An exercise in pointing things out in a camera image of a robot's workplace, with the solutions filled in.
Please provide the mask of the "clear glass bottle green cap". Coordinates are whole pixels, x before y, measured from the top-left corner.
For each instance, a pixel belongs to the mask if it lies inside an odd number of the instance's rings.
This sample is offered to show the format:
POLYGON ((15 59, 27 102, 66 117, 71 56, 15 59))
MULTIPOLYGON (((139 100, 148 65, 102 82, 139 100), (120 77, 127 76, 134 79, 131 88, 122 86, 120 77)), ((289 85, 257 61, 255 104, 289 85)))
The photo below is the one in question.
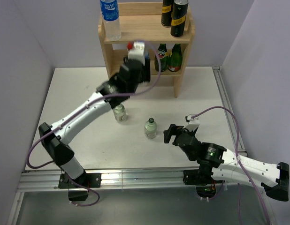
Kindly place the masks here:
POLYGON ((145 136, 149 139, 156 137, 157 133, 157 123, 154 118, 149 118, 145 123, 145 136))

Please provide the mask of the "clear water bottle blue label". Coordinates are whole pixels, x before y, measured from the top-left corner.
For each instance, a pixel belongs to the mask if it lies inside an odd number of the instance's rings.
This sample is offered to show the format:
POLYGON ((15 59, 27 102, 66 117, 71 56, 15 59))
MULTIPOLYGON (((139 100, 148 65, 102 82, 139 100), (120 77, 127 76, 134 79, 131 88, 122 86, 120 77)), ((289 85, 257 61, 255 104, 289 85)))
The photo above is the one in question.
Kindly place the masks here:
POLYGON ((119 40, 122 34, 117 0, 101 0, 100 8, 107 39, 109 41, 119 40))

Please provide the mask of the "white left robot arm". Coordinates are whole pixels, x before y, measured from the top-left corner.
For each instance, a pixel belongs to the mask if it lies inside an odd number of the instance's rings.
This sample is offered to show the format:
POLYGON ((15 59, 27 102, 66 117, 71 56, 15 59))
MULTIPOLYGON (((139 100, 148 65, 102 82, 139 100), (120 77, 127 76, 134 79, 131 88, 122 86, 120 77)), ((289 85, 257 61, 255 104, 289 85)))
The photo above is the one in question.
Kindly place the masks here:
POLYGON ((69 144, 74 137, 99 116, 113 110, 129 99, 124 93, 135 93, 140 83, 149 82, 150 59, 142 63, 136 59, 123 59, 119 72, 102 83, 96 91, 76 110, 62 120, 38 127, 42 146, 53 162, 81 186, 87 186, 89 179, 85 169, 75 158, 69 144))

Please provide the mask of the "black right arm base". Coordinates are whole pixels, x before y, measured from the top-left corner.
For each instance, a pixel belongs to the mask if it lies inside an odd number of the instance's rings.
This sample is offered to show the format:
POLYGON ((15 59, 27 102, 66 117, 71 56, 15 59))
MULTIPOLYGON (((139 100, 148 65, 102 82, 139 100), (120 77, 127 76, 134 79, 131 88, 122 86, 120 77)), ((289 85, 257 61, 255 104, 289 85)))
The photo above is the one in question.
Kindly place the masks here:
POLYGON ((183 170, 183 183, 194 186, 197 198, 209 202, 224 190, 224 181, 216 181, 210 176, 199 175, 199 169, 183 170))

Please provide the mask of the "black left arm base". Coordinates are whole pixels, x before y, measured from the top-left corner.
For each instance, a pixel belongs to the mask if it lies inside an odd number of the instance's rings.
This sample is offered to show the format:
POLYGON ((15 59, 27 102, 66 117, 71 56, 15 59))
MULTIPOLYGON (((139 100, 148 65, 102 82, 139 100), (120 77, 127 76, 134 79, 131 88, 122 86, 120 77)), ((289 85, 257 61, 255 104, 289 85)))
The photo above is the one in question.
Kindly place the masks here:
POLYGON ((100 195, 93 188, 99 188, 101 185, 101 173, 84 173, 82 180, 73 180, 66 173, 60 175, 58 189, 68 190, 68 200, 71 204, 79 207, 88 207, 97 204, 100 195), (97 200, 93 203, 82 204, 89 197, 89 194, 95 194, 97 200))

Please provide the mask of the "black can yellow label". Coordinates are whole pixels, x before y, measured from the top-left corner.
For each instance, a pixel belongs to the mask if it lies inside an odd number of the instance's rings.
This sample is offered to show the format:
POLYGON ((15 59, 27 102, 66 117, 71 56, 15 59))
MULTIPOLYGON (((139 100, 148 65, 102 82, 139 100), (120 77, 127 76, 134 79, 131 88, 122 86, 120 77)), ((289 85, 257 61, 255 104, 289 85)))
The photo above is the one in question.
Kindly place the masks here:
POLYGON ((162 11, 161 11, 161 25, 164 27, 171 26, 173 0, 163 0, 162 11))

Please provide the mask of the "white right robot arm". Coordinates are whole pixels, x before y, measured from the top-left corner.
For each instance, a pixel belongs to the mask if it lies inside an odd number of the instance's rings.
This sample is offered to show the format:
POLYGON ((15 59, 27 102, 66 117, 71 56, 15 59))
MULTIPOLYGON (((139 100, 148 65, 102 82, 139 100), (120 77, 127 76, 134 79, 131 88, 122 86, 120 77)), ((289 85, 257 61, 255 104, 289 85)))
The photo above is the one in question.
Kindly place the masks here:
POLYGON ((183 172, 186 185, 203 186, 227 181, 263 189, 274 200, 289 200, 289 165, 284 162, 269 164, 260 162, 215 143, 200 142, 195 131, 171 124, 163 132, 164 143, 173 137, 173 145, 180 148, 197 169, 183 172))

